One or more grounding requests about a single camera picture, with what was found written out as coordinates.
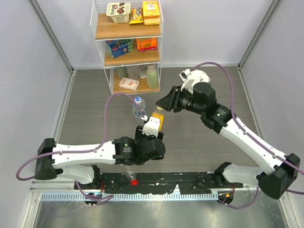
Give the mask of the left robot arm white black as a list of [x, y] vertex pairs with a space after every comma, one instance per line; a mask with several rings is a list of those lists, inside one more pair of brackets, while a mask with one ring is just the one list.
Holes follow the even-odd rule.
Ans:
[[91, 145], [57, 144], [53, 138], [46, 138], [38, 149], [34, 178], [53, 180], [63, 177], [91, 189], [101, 185], [98, 164], [143, 165], [148, 160], [161, 160], [165, 155], [163, 132], [146, 134], [137, 126], [135, 138], [121, 137], [105, 142], [101, 148]]

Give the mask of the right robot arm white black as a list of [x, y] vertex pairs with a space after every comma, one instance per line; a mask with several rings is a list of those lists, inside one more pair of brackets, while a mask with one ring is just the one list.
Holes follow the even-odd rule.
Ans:
[[267, 196], [279, 199], [296, 180], [300, 158], [275, 149], [248, 129], [229, 108], [217, 102], [216, 92], [209, 83], [196, 83], [192, 93], [173, 86], [168, 95], [155, 104], [168, 112], [187, 110], [200, 115], [206, 127], [232, 141], [258, 164], [258, 167], [221, 164], [214, 172], [217, 186], [252, 185]]

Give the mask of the yellow honey pomelo bottle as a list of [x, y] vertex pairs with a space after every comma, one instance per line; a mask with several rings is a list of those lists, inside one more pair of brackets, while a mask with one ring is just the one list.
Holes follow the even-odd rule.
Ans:
[[161, 131], [163, 120], [164, 120], [164, 110], [155, 109], [152, 113], [152, 117], [158, 118], [160, 120], [159, 131]]

